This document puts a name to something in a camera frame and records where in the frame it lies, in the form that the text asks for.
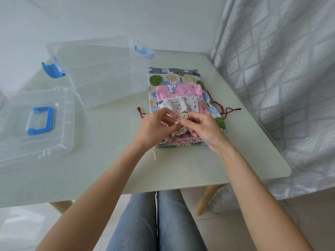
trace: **person's right hand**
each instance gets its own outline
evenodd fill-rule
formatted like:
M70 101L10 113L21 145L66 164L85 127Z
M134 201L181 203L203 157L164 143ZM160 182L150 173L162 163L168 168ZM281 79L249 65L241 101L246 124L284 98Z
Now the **person's right hand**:
M180 124L187 127L192 136L200 137L208 144L208 147L218 153L218 148L229 142L216 121L209 114L187 113L188 119L181 119Z

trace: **jeans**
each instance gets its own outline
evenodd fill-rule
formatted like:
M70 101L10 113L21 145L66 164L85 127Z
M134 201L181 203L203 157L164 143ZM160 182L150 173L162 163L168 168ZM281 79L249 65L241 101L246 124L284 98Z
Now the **jeans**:
M132 194L106 251L207 250L180 190Z

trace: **leg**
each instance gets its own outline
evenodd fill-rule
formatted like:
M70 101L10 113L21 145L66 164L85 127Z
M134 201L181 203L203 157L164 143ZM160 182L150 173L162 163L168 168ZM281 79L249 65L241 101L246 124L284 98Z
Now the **leg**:
M200 198L197 207L195 208L195 215L199 216L204 212L204 209L207 207L215 192L223 186L224 185L212 185L205 187L204 194Z
M54 207L59 213L64 214L64 212L69 209L73 204L71 200L61 201L61 202L50 202L51 206Z
M157 250L155 192L132 194L106 251Z
M157 206L159 250L207 250L180 189L158 191Z

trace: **person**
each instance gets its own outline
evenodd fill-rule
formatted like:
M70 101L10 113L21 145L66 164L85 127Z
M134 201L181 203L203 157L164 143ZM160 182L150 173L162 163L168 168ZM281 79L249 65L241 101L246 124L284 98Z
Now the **person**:
M212 116L191 112L188 117L174 124L178 118L170 109L146 114L135 140L60 217L36 251L94 249L140 158L181 125L194 137L205 141L222 160L258 251L312 250ZM207 248L180 190L168 190L157 192L157 211L155 192L132 194L107 250L194 251Z

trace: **gray curtain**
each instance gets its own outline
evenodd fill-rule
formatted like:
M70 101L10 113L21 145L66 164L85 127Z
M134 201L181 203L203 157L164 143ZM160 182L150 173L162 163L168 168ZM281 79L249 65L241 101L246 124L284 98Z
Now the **gray curtain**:
M271 193L335 186L335 0L227 0L211 60L288 158ZM210 208L238 208L230 185Z

